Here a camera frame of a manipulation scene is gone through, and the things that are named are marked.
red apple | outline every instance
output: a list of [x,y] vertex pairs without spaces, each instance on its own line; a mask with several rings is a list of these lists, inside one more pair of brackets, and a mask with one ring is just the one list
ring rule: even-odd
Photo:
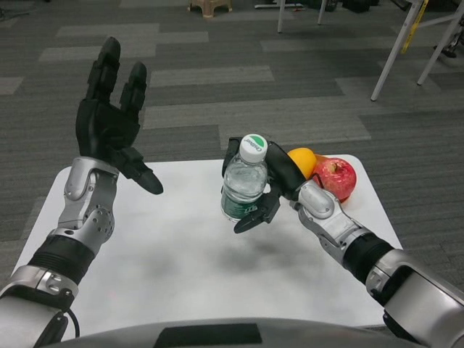
[[[334,194],[340,202],[347,199],[355,189],[355,169],[344,159],[327,158],[320,161],[317,163],[313,173],[319,174],[323,188]],[[321,186],[316,175],[313,180]]]

black cable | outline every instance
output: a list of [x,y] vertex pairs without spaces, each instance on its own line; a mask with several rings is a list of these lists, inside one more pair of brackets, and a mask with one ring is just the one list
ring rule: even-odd
[[80,337],[78,317],[75,316],[71,309],[69,309],[66,313],[70,316],[72,323],[74,324],[75,338],[78,339]]

white bottle cap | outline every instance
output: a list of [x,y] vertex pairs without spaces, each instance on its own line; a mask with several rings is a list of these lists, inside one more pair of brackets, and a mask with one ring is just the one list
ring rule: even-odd
[[258,163],[264,160],[268,151],[266,139],[257,134],[245,136],[240,143],[240,157],[248,163]]

orange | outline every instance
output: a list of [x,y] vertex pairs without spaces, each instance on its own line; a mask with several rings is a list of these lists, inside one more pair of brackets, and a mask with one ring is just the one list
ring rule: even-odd
[[305,147],[300,147],[299,149],[291,150],[288,155],[293,162],[297,164],[306,180],[308,180],[312,175],[317,162],[314,152]]

robotic arm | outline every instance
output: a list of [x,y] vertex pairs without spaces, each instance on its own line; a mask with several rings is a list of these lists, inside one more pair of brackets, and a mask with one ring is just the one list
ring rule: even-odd
[[65,209],[27,265],[19,267],[0,292],[0,347],[43,347],[58,341],[78,285],[100,247],[112,235],[112,205],[121,172],[142,188],[161,194],[162,184],[131,147],[145,100],[146,68],[134,65],[120,99],[109,103],[119,69],[120,44],[108,38],[88,78],[80,103],[76,136],[81,157],[72,163],[65,185]]
[[[231,138],[224,167],[237,143],[239,138]],[[237,223],[236,233],[270,223],[284,196],[322,248],[384,307],[384,322],[396,336],[426,347],[464,347],[464,294],[459,289],[348,216],[333,194],[305,181],[272,141],[266,162],[271,191],[263,194],[257,211]]]

